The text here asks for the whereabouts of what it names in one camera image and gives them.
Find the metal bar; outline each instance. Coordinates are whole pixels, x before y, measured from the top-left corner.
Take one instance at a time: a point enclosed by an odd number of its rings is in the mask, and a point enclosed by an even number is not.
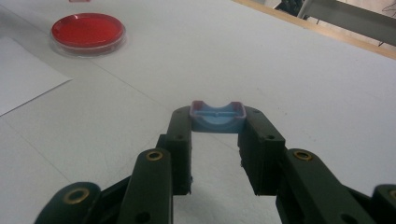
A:
[[[256,195],[276,195],[285,139],[260,110],[248,106],[245,109],[245,126],[238,134],[241,165]]]
[[[191,118],[190,107],[185,106],[173,112],[164,139],[164,148],[172,155],[173,194],[185,195],[191,192]]]
[[[396,20],[335,0],[307,0],[298,18],[314,17],[396,46]]]
[[[396,223],[396,185],[377,186],[370,207],[377,223]]]
[[[137,157],[117,223],[173,223],[172,168],[168,151],[154,148]]]
[[[375,223],[315,154],[288,150],[282,168],[304,224]]]
[[[282,177],[276,195],[276,208],[282,224],[304,224],[304,213],[291,191],[290,184]]]
[[[99,220],[101,190],[93,183],[77,182],[59,190],[43,208],[35,224],[92,224]]]
[[[358,202],[364,210],[372,216],[370,211],[370,201],[371,198],[363,193],[360,193],[352,188],[345,186],[345,188],[349,191],[352,197]]]
[[[100,224],[114,224],[120,213],[122,199],[125,196],[130,176],[120,182],[102,191],[101,205],[103,212],[100,218]]]

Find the white table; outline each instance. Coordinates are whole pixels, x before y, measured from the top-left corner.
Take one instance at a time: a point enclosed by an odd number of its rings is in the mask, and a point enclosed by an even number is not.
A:
[[[126,45],[95,59],[55,53],[51,25],[80,12],[121,20]],[[0,36],[73,78],[0,117],[1,223],[33,223],[70,183],[120,181],[196,99],[260,109],[287,147],[316,153],[353,189],[396,183],[392,59],[225,0],[2,0]],[[192,138],[192,195],[175,198],[175,223],[280,223],[275,198],[254,196],[236,135]]]

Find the white paper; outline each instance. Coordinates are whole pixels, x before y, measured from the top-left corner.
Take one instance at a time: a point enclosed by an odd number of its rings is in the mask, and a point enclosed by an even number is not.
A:
[[[0,38],[0,116],[68,80],[11,38]]]

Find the petri dish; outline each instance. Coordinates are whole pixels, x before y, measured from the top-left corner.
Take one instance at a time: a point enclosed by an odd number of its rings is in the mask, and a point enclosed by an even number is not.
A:
[[[56,21],[51,29],[56,50],[81,57],[111,53],[125,42],[125,27],[114,17],[80,13]]]

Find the blue object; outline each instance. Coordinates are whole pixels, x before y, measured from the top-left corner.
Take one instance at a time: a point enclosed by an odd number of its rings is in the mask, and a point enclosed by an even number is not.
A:
[[[231,102],[223,107],[212,107],[203,101],[194,101],[190,107],[190,117],[194,132],[240,133],[247,113],[240,102]]]

